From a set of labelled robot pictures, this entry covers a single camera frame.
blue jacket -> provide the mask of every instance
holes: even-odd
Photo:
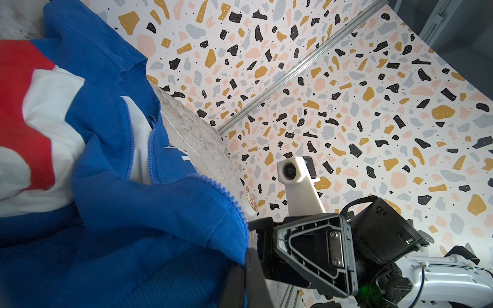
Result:
[[[225,188],[169,146],[147,59],[79,0],[44,8],[32,43],[85,78],[66,121],[86,148],[74,202],[0,218],[0,292],[14,307],[214,307],[232,262],[245,264],[246,220]],[[152,127],[152,185],[130,181],[133,136],[120,96]]]

zipper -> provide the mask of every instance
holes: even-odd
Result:
[[[152,147],[154,145],[154,135],[156,135],[156,118],[154,118],[152,115],[149,116],[150,118],[150,125],[152,127],[152,132],[151,135],[149,136],[149,142],[147,143],[147,156],[149,157],[149,177],[151,179],[152,184],[157,184],[157,182],[154,180],[154,173],[152,172],[153,165],[152,165]]]
[[[226,187],[223,187],[220,183],[205,175],[194,173],[188,175],[188,177],[194,177],[204,181],[205,183],[209,184],[210,186],[218,190],[222,195],[226,197],[227,200],[226,209],[234,213],[233,218],[240,226],[242,226],[246,238],[246,247],[248,249],[250,231],[248,230],[247,219],[245,218],[245,213],[242,211],[242,207],[238,205],[238,201],[235,201],[235,197],[231,196],[231,192],[226,191]]]
[[[125,110],[127,111],[127,119],[128,119],[128,127],[130,131],[130,164],[127,170],[127,180],[130,178],[130,174],[132,172],[132,167],[134,165],[134,151],[135,151],[135,143],[134,143],[134,131],[132,129],[132,119],[130,118],[130,111],[128,109],[127,101],[121,97],[124,102]]]

terrazzo wall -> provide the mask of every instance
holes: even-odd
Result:
[[[276,163],[308,155],[327,212],[381,196],[430,256],[463,245],[491,269],[492,107],[386,6],[223,139],[259,218],[287,215]],[[305,290],[304,300],[323,297]]]
[[[83,0],[148,78],[217,128],[370,0]]]

camera lens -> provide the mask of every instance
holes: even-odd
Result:
[[[296,167],[293,164],[284,166],[284,176],[292,180],[296,177]]]

red stripe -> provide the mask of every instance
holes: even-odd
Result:
[[[29,41],[0,40],[0,146],[17,152],[31,169],[27,190],[55,184],[51,141],[27,126],[22,116],[22,102],[33,71],[54,67]]]

